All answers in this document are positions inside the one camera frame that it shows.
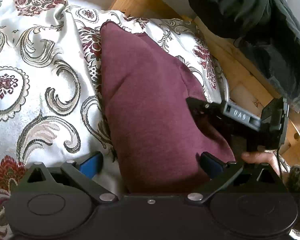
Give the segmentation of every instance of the black cable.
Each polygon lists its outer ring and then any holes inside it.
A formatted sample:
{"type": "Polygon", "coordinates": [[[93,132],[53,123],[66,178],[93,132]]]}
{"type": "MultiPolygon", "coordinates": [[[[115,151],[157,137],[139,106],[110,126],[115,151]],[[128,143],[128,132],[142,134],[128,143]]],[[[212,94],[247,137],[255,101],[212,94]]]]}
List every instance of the black cable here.
{"type": "Polygon", "coordinates": [[[277,150],[277,162],[278,162],[278,167],[279,167],[279,172],[280,172],[280,179],[282,180],[282,170],[281,170],[281,163],[279,161],[279,150],[280,150],[280,146],[277,150]]]}

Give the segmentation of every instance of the metal screw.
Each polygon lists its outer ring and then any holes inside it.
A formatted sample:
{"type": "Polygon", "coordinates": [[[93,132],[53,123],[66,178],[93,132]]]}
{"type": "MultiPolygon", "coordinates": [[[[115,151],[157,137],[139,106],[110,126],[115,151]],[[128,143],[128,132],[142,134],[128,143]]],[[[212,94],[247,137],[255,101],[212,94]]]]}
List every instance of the metal screw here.
{"type": "Polygon", "coordinates": [[[190,193],[188,195],[188,199],[190,199],[192,201],[200,201],[203,199],[203,195],[200,193],[190,193]]]}
{"type": "Polygon", "coordinates": [[[115,199],[115,195],[112,193],[103,193],[100,195],[100,200],[102,201],[113,201],[115,199]]]}
{"type": "Polygon", "coordinates": [[[154,199],[148,199],[148,204],[154,204],[155,200],[154,199]]]}

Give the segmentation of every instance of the wooden frame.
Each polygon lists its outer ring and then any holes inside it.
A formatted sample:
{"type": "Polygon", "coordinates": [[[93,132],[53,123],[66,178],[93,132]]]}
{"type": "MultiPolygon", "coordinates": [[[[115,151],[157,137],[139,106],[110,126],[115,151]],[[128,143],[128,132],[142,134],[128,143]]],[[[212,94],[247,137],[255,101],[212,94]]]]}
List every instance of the wooden frame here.
{"type": "MultiPolygon", "coordinates": [[[[182,18],[175,10],[162,0],[114,0],[108,9],[119,10],[127,16],[141,17],[149,9],[163,18],[182,18]]],[[[247,89],[262,106],[266,106],[279,94],[248,60],[232,41],[220,38],[210,32],[199,18],[194,22],[204,34],[210,52],[216,57],[229,82],[230,91],[242,86],[247,89]]],[[[300,164],[300,113],[290,113],[290,121],[284,149],[288,149],[283,156],[289,164],[300,164]]]]}

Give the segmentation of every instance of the finger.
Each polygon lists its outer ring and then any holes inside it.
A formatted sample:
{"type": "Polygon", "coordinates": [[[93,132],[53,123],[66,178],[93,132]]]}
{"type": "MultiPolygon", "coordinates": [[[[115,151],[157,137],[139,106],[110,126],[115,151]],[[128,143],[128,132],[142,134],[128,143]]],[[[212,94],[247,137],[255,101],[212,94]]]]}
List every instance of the finger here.
{"type": "Polygon", "coordinates": [[[253,152],[248,153],[244,152],[241,155],[241,158],[246,163],[269,163],[271,167],[274,169],[274,171],[279,175],[279,166],[277,162],[277,158],[273,153],[267,153],[267,152],[253,152]]]}

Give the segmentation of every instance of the dark green jacket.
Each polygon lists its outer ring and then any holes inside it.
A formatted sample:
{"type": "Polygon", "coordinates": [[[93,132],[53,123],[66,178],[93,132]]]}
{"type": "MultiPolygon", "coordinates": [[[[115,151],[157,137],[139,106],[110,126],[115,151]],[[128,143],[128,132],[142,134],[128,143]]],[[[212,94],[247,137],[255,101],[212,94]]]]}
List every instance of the dark green jacket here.
{"type": "Polygon", "coordinates": [[[237,46],[300,108],[300,24],[285,0],[189,0],[214,34],[237,46]]]}

